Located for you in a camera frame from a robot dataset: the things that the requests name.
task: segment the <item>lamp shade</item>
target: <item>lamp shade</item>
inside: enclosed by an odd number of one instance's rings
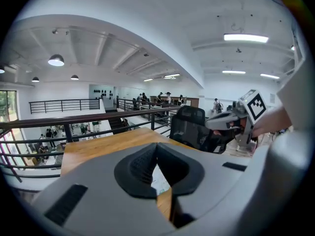
[[[38,77],[34,77],[34,78],[32,79],[32,82],[39,82],[39,78],[38,78]]]
[[[64,59],[60,54],[54,54],[48,60],[48,64],[53,65],[53,66],[63,66]]]
[[[79,77],[78,77],[78,75],[72,75],[71,79],[74,81],[77,81],[79,79]]]

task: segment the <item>ceiling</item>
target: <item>ceiling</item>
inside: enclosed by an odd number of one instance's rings
[[[232,69],[257,76],[284,76],[294,68],[294,53],[290,49],[292,17],[285,7],[272,0],[159,1],[187,35],[205,74]],[[264,35],[269,40],[266,44],[223,40],[225,33],[240,32]],[[62,54],[68,66],[92,65],[143,80],[178,72],[136,43],[80,26],[51,25],[11,32],[1,62],[36,73],[51,67],[47,60],[55,53]]]

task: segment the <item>black railing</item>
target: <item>black railing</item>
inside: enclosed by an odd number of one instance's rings
[[[29,104],[31,114],[99,109],[99,99],[32,101]]]
[[[135,127],[139,127],[145,124],[151,124],[152,130],[157,130],[163,126],[168,126],[171,123],[171,119],[173,115],[175,114],[174,111],[177,111],[180,106],[174,106],[174,105],[167,105],[163,104],[164,107],[162,108],[151,108],[151,106],[157,105],[156,103],[147,103],[146,105],[141,105],[141,110],[133,110],[133,111],[125,111],[125,112],[109,112],[105,114],[94,114],[94,115],[81,115],[81,116],[72,116],[72,117],[64,117],[64,118],[41,118],[41,119],[29,119],[29,120],[17,120],[17,121],[11,121],[11,122],[2,122],[1,123],[1,129],[4,129],[6,131],[14,129],[14,128],[31,128],[31,127],[41,127],[41,126],[52,126],[52,125],[63,125],[63,129],[65,132],[65,137],[62,138],[52,138],[52,139],[35,139],[35,140],[19,140],[19,141],[0,141],[2,144],[35,144],[35,143],[48,143],[52,141],[65,141],[66,143],[71,143],[73,140],[78,141],[81,138],[86,137],[96,137],[99,135],[104,135],[107,133],[112,133],[113,131],[123,131],[123,130],[130,130]],[[163,112],[169,112],[171,115],[167,115],[161,118],[157,117],[158,113]],[[100,120],[108,120],[110,118],[126,118],[126,117],[132,117],[132,116],[148,116],[148,121],[135,124],[135,125],[128,125],[121,128],[116,129],[110,129],[100,132],[94,132],[89,134],[83,134],[83,135],[72,135],[71,133],[71,124],[74,123],[84,123],[84,122],[93,122],[93,121],[100,121]],[[166,121],[165,124],[160,125],[158,127],[155,127],[155,122],[159,121]],[[6,134],[6,132],[3,132],[0,135],[0,139]],[[1,149],[0,156],[4,158],[5,162],[0,163],[0,166],[8,168],[11,170],[11,173],[3,172],[5,175],[9,176],[15,176],[20,182],[22,182],[23,177],[29,177],[29,178],[48,178],[51,177],[51,175],[43,175],[43,176],[23,176],[17,174],[18,171],[15,169],[50,169],[50,168],[56,168],[61,167],[61,164],[52,164],[52,165],[41,165],[41,166],[19,166],[19,165],[12,165],[10,164],[8,158],[9,157],[35,157],[35,158],[42,158],[42,157],[49,157],[49,156],[57,156],[57,155],[63,155],[63,152],[51,152],[51,153],[37,153],[37,154],[8,154],[4,153],[4,151]]]

